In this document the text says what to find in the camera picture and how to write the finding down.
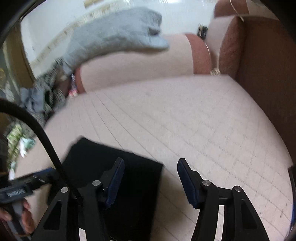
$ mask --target blue gripper pad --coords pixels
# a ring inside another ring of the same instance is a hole
[[[188,202],[195,208],[199,208],[199,184],[194,175],[194,172],[190,169],[184,158],[181,158],[177,164],[177,170]]]
[[[106,208],[109,208],[116,199],[116,195],[123,177],[124,169],[124,160],[121,159],[107,190],[107,199],[105,201]]]

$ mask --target black mat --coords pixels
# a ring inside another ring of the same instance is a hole
[[[119,240],[148,241],[162,164],[82,138],[72,146],[63,166],[80,188],[98,180],[118,157],[126,168],[115,203],[104,214],[107,230]],[[63,186],[62,181],[52,185],[49,202]]]

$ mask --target black cable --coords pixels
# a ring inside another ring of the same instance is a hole
[[[32,115],[30,115],[30,113],[27,112],[25,109],[17,106],[16,104],[14,104],[12,102],[2,99],[2,98],[0,98],[0,113],[1,112],[18,118],[19,120],[21,120],[22,122],[27,124],[35,132],[36,136],[39,138],[40,142],[44,146],[44,149],[46,150],[48,156],[50,157],[53,165],[55,166],[57,172],[59,173],[61,179],[69,187],[69,189],[71,190],[72,194],[76,197],[79,204],[83,205],[82,196],[78,192],[77,188],[75,188],[71,184],[71,182],[70,182],[70,180],[69,180],[69,178],[68,178],[68,176],[67,176],[67,174],[66,174],[66,172],[59,160],[59,157],[57,156],[50,140],[48,139],[45,131],[40,126],[38,121]]]

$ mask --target human hand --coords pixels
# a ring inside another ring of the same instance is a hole
[[[22,213],[22,223],[24,225],[25,231],[29,234],[33,233],[35,230],[35,222],[32,218],[32,214],[30,213],[30,205],[26,199],[23,200],[24,210]],[[4,209],[0,208],[0,218],[5,221],[11,221],[11,215],[5,211]]]

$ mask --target silver screw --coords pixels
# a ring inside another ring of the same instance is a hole
[[[101,184],[101,182],[99,181],[99,180],[95,180],[95,181],[93,181],[93,185],[96,187],[96,186],[98,186],[98,185],[100,185]]]
[[[235,186],[234,190],[237,191],[237,192],[240,192],[240,191],[242,191],[242,188],[240,186]]]
[[[205,185],[206,187],[211,185],[211,182],[209,180],[203,180],[202,181],[203,185]]]
[[[67,188],[67,187],[63,187],[62,189],[61,189],[61,192],[62,193],[66,193],[66,192],[68,192],[69,191],[69,188]]]

